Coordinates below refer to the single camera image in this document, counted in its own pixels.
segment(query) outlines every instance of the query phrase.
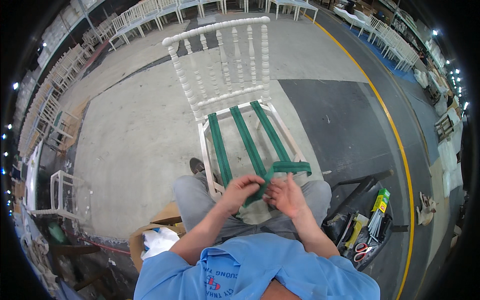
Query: person's left hand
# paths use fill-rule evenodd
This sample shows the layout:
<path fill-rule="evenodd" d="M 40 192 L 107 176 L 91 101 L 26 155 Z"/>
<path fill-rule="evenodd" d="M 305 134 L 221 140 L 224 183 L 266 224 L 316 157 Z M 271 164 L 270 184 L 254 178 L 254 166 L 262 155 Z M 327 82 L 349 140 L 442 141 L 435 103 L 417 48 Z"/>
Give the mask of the person's left hand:
<path fill-rule="evenodd" d="M 263 178 L 252 174 L 233 179 L 216 205 L 222 213 L 225 213 L 225 216 L 234 215 L 247 197 L 258 191 L 260 185 L 264 183 Z"/>

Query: hand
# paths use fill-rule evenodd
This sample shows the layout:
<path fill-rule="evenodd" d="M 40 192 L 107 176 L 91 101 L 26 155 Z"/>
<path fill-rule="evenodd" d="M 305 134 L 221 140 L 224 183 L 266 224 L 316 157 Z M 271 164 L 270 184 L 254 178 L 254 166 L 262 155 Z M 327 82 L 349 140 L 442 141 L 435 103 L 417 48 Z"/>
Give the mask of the hand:
<path fill-rule="evenodd" d="M 216 206 L 222 213 L 225 213 L 225 216 L 234 215 L 239 211 L 240 206 L 245 203 L 247 197 L 258 191 L 260 185 L 264 183 L 265 180 L 256 175 L 249 174 L 236 178 L 230 181 Z"/>
<path fill-rule="evenodd" d="M 310 208 L 303 197 L 301 188 L 293 181 L 293 174 L 287 174 L 287 182 L 278 178 L 272 178 L 265 192 L 271 198 L 263 196 L 265 202 L 275 205 L 290 219 L 298 217 Z"/>

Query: scissors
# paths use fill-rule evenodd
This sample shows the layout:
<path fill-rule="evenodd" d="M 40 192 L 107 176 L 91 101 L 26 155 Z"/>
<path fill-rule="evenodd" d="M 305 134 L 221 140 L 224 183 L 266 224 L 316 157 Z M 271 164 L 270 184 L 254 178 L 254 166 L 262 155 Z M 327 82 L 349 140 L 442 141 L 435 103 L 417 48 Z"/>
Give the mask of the scissors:
<path fill-rule="evenodd" d="M 372 249 L 374 249 L 376 246 L 368 246 L 365 243 L 358 243 L 355 246 L 355 256 L 353 257 L 353 261 L 358 263 L 361 261 L 365 256 L 367 256 L 367 253 L 370 252 Z"/>

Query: gray jeans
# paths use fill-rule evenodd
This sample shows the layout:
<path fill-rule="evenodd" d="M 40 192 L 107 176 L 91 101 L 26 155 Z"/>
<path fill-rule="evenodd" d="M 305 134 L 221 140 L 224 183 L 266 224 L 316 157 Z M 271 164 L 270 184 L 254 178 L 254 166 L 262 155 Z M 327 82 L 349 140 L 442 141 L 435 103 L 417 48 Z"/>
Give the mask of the gray jeans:
<path fill-rule="evenodd" d="M 321 226 L 332 198 L 330 185 L 323 180 L 314 180 L 305 183 L 301 189 L 318 226 Z M 173 194 L 187 232 L 195 227 L 215 205 L 215 201 L 208 193 L 205 171 L 194 176 L 185 175 L 175 180 Z M 292 221 L 284 214 L 279 214 L 257 225 L 246 224 L 230 216 L 214 244 L 223 243 L 233 237 L 261 232 L 275 233 L 291 240 L 299 239 Z"/>

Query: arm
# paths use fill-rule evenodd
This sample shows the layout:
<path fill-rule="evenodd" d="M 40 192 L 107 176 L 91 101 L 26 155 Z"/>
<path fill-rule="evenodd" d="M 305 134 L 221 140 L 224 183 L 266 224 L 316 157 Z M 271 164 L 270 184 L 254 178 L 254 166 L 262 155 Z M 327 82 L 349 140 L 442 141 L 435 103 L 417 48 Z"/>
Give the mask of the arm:
<path fill-rule="evenodd" d="M 270 198 L 264 197 L 264 201 L 275 205 L 292 219 L 305 251 L 325 258 L 340 255 L 333 242 L 318 227 L 301 188 L 293 181 L 292 173 L 287 175 L 287 182 L 273 178 L 266 194 Z"/>
<path fill-rule="evenodd" d="M 313 252 L 325 258 L 340 255 L 335 244 L 333 244 L 328 236 L 318 227 L 310 209 L 305 210 L 293 218 L 292 222 L 306 252 Z"/>
<path fill-rule="evenodd" d="M 178 240 L 170 251 L 178 254 L 190 265 L 195 265 L 202 250 L 213 245 L 225 220 L 236 214 L 247 197 L 255 193 L 263 183 L 265 181 L 255 175 L 245 175 L 230 181 L 222 198 L 205 218 Z"/>

